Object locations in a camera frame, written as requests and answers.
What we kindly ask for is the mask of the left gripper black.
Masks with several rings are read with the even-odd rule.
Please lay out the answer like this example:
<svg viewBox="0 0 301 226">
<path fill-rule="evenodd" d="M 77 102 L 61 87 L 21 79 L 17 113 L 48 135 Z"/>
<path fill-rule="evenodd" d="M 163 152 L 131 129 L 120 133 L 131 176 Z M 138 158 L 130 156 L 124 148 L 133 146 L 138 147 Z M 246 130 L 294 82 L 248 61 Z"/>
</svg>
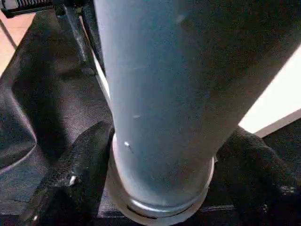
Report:
<svg viewBox="0 0 301 226">
<path fill-rule="evenodd" d="M 0 9 L 6 18 L 36 13 L 53 8 L 51 0 L 1 0 Z M 57 5 L 57 19 L 67 40 L 75 49 L 79 65 L 86 75 L 95 75 L 95 63 L 90 50 L 92 50 L 100 64 L 104 68 L 102 45 L 98 32 L 97 19 L 93 0 L 84 0 L 82 6 L 82 19 L 87 36 L 82 27 L 79 15 L 72 6 Z"/>
</svg>

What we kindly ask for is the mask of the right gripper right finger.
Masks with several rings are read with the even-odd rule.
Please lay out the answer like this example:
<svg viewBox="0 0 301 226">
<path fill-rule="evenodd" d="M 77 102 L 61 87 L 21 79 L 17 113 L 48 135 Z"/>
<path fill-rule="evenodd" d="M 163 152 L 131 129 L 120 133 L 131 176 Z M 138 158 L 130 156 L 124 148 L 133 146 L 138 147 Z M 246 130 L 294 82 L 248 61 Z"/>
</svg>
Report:
<svg viewBox="0 0 301 226">
<path fill-rule="evenodd" d="M 300 225 L 300 129 L 285 127 L 260 138 L 237 128 L 218 151 L 214 180 L 209 224 Z"/>
</svg>

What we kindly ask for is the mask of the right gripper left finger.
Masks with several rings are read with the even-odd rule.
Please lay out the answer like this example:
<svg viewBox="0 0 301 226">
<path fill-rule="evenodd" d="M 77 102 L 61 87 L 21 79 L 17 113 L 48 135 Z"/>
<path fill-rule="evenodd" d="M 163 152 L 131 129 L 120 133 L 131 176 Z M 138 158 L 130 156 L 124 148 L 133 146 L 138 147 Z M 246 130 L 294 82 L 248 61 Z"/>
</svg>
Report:
<svg viewBox="0 0 301 226">
<path fill-rule="evenodd" d="M 51 167 L 22 213 L 24 226 L 91 226 L 107 175 L 113 124 L 83 132 Z"/>
</svg>

